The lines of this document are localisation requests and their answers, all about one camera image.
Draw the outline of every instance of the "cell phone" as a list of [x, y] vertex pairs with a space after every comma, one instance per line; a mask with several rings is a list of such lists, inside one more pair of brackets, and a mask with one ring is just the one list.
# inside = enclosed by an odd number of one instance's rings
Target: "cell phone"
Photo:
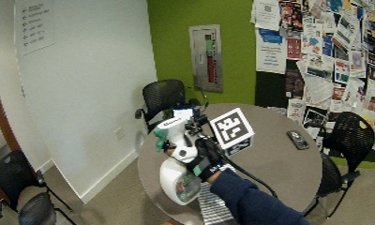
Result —
[[298, 130], [290, 130], [286, 134], [299, 150], [310, 148], [310, 144]]

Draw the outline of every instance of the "black mesh chair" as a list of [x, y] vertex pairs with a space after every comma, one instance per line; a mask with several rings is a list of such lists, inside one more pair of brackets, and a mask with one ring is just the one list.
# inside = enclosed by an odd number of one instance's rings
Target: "black mesh chair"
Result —
[[[306, 126], [322, 127], [320, 125], [311, 123], [306, 124]], [[342, 112], [331, 134], [328, 136], [324, 134], [323, 136], [323, 180], [316, 194], [316, 203], [306, 212], [306, 215], [315, 208], [320, 197], [324, 197], [328, 193], [343, 190], [344, 194], [338, 205], [332, 213], [327, 216], [330, 218], [338, 210], [355, 178], [360, 175], [360, 172], [356, 170], [372, 149], [375, 143], [375, 131], [360, 115], [354, 112]], [[331, 151], [338, 151], [343, 154], [348, 167], [347, 175], [340, 175], [334, 161], [324, 154], [324, 148], [330, 148]]]
[[[170, 111], [173, 108], [190, 105], [191, 107], [201, 105], [198, 99], [191, 99], [186, 103], [186, 86], [179, 80], [162, 80], [150, 83], [143, 88], [143, 98], [149, 107], [149, 111], [138, 109], [135, 112], [135, 118], [141, 119], [142, 115], [149, 127], [149, 133], [162, 123], [165, 119], [170, 119], [173, 116]], [[151, 122], [150, 120], [161, 112], [166, 112], [163, 120]]]
[[322, 158], [323, 158], [323, 179], [322, 179], [322, 184], [320, 187], [318, 189], [316, 192], [316, 196], [315, 196], [315, 204], [311, 206], [311, 208], [307, 210], [304, 217], [312, 212], [312, 210], [316, 208], [319, 202], [320, 202], [320, 198], [326, 197], [328, 194], [335, 193], [335, 192], [340, 192], [343, 191], [344, 194], [339, 200], [339, 203], [332, 211], [332, 213], [327, 216], [327, 218], [330, 218], [336, 210], [338, 207], [340, 205], [340, 202], [343, 201], [343, 198], [346, 197], [350, 185], [347, 185], [348, 183], [352, 184], [355, 178], [359, 177], [360, 172], [350, 172], [348, 174], [346, 174], [344, 176], [342, 176], [339, 168], [335, 164], [335, 162], [332, 161], [332, 159], [330, 158], [330, 156], [322, 152]]
[[10, 202], [0, 200], [0, 217], [3, 205], [7, 205], [17, 213], [19, 213], [19, 197], [22, 191], [31, 186], [46, 188], [47, 193], [51, 193], [69, 210], [73, 211], [70, 206], [50, 189], [41, 171], [34, 171], [23, 151], [14, 150], [0, 159], [0, 188], [10, 198]]
[[21, 225], [54, 225], [57, 222], [55, 211], [61, 212], [71, 224], [75, 224], [62, 209], [54, 207], [47, 192], [35, 195], [19, 212]]

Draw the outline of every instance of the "round table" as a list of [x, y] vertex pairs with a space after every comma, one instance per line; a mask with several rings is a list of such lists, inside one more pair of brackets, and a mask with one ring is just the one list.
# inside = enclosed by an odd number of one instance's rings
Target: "round table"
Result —
[[[255, 135], [254, 145], [231, 159], [272, 187], [287, 206], [303, 212], [315, 197], [323, 176], [323, 162], [316, 143], [296, 122], [259, 106], [235, 103], [213, 104], [209, 105], [205, 114], [211, 120], [236, 108], [240, 108]], [[286, 135], [288, 130], [300, 131], [310, 143], [307, 150], [298, 150]], [[162, 190], [161, 166], [169, 156], [155, 152], [157, 140], [150, 133], [138, 158], [139, 177], [145, 190], [169, 216], [183, 224], [205, 224], [198, 200], [182, 206]], [[260, 190], [270, 193], [264, 186], [260, 184], [258, 186]]]

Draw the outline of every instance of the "floor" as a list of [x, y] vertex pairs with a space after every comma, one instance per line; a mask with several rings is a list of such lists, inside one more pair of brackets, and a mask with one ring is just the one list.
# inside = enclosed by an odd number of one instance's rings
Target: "floor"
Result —
[[[162, 224], [169, 220], [169, 216], [154, 205], [143, 190], [137, 160], [87, 204], [83, 204], [78, 199], [55, 167], [46, 172], [45, 177], [50, 187], [70, 204], [74, 212], [69, 212], [65, 205], [53, 197], [54, 204], [65, 210], [77, 224], [151, 225]], [[37, 191], [43, 190], [37, 187], [29, 189], [26, 198]], [[374, 225], [375, 170], [362, 169], [362, 176], [348, 191], [336, 214], [332, 218], [326, 219], [326, 211], [331, 211], [339, 197], [340, 194], [334, 194], [323, 199], [318, 208], [307, 216], [307, 221], [314, 225]], [[0, 218], [0, 225], [11, 224], [18, 224], [17, 214], [6, 208], [5, 217]], [[69, 224], [61, 215], [58, 215], [58, 224]]]

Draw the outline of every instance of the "person's arm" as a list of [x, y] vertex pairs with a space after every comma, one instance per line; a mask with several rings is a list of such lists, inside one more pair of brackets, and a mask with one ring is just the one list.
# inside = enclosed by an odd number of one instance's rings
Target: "person's arm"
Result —
[[302, 213], [259, 190], [231, 169], [215, 173], [207, 181], [213, 184], [210, 191], [225, 200], [240, 224], [310, 224]]

